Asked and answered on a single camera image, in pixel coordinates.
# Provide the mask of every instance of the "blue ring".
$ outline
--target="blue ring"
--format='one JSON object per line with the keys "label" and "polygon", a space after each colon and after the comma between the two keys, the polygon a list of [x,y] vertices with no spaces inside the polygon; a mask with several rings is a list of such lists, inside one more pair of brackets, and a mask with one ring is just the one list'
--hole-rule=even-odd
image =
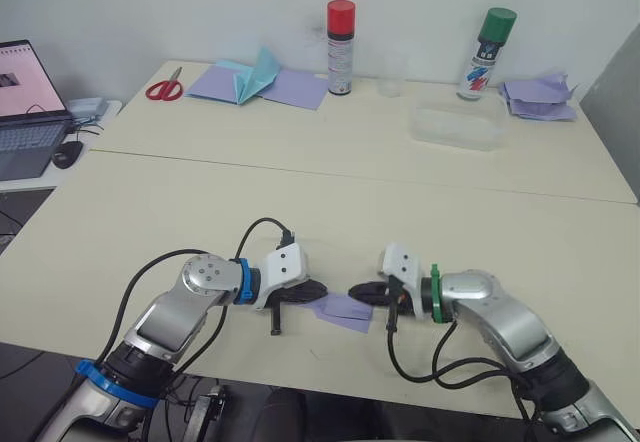
{"label": "blue ring", "polygon": [[251,271],[249,269],[249,262],[247,262],[247,259],[238,259],[238,261],[242,266],[242,290],[240,292],[238,305],[242,305],[253,299],[253,291],[251,290]]}
{"label": "blue ring", "polygon": [[76,372],[80,375],[86,375],[87,378],[100,389],[104,390],[108,394],[118,397],[119,399],[144,407],[145,409],[153,409],[158,404],[158,399],[136,394],[135,392],[131,392],[124,387],[120,387],[105,378],[105,376],[93,366],[93,363],[90,360],[85,359],[78,362]]}

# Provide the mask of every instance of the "clear plastic container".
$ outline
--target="clear plastic container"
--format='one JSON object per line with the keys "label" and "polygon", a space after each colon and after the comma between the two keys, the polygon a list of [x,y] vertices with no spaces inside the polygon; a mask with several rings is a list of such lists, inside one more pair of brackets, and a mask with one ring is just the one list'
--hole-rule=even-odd
{"label": "clear plastic container", "polygon": [[495,93],[468,101],[458,97],[454,87],[440,86],[417,99],[410,133],[417,140],[489,151],[502,145],[508,115],[507,105]]}

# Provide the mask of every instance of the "red scissors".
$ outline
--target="red scissors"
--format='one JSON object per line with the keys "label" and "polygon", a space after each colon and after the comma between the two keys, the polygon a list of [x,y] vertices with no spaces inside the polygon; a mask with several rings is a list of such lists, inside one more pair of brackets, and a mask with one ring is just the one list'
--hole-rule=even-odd
{"label": "red scissors", "polygon": [[149,87],[145,92],[147,99],[165,100],[168,102],[179,98],[182,95],[182,84],[178,82],[180,72],[182,72],[182,67],[178,67],[169,80],[163,80]]}

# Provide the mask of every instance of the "robotic arm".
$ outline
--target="robotic arm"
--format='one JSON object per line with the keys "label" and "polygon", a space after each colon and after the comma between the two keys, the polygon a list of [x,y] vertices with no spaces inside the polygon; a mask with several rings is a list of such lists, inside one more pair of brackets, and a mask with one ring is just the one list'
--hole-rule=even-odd
{"label": "robotic arm", "polygon": [[101,366],[80,364],[86,379],[37,440],[60,442],[74,424],[87,420],[102,432],[135,430],[171,382],[174,365],[211,307],[251,304],[261,310],[274,290],[307,279],[306,255],[297,243],[271,252],[256,268],[246,259],[192,257],[173,288],[149,305]]}
{"label": "robotic arm", "polygon": [[406,290],[418,319],[467,321],[476,326],[502,362],[528,383],[525,398],[537,400],[545,425],[562,437],[589,442],[640,441],[640,436],[564,353],[542,320],[511,297],[491,274],[468,270],[427,277],[416,256],[390,244],[380,272],[390,293]]}

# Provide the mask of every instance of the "spray can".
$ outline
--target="spray can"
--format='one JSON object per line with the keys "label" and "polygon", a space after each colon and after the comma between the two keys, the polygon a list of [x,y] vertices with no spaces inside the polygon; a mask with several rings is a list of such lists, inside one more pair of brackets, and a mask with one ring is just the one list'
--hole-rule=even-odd
{"label": "spray can", "polygon": [[517,14],[513,10],[493,7],[487,12],[474,47],[471,62],[462,76],[458,95],[476,100],[487,86],[502,46],[507,42]]}
{"label": "spray can", "polygon": [[329,36],[329,92],[346,95],[353,78],[353,36],[356,4],[349,0],[332,0],[327,4]]}

